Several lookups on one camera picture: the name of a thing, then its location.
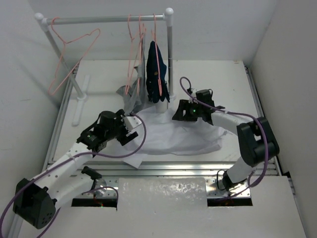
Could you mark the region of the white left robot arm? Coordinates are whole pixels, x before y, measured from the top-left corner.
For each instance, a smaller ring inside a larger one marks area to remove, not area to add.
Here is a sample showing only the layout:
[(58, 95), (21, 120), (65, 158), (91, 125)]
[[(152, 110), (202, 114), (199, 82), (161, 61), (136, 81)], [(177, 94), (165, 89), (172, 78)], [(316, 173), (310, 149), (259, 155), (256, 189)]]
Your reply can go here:
[(14, 213), (38, 230), (47, 226), (61, 206), (102, 179), (85, 164), (100, 155), (108, 142), (117, 140), (124, 146), (135, 139), (135, 129), (142, 124), (140, 118), (126, 115), (124, 110), (101, 112), (60, 159), (31, 180), (24, 178), (17, 184)]

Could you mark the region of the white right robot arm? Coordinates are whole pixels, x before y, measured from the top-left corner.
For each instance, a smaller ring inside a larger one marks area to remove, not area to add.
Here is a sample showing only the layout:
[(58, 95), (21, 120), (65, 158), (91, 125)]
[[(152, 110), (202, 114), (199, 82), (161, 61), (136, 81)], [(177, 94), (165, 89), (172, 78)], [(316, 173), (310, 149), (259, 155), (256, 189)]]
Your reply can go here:
[(197, 91), (189, 88), (186, 92), (190, 99), (179, 101), (173, 120), (196, 122), (202, 119), (238, 138), (240, 158), (223, 173), (219, 189), (229, 191), (244, 182), (258, 164), (267, 163), (279, 154), (279, 145), (265, 117), (251, 118), (245, 114), (226, 112), (222, 106), (215, 107), (211, 89)]

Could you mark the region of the white shirt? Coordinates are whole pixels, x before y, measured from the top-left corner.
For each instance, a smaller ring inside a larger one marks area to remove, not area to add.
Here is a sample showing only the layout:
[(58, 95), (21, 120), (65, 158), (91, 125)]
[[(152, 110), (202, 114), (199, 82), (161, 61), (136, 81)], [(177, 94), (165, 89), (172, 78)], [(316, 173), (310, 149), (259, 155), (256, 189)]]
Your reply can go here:
[(202, 119), (196, 122), (175, 121), (175, 111), (157, 113), (155, 107), (144, 109), (137, 115), (144, 121), (147, 136), (141, 149), (123, 161), (139, 168), (149, 155), (194, 156), (218, 151), (227, 130), (210, 125)]

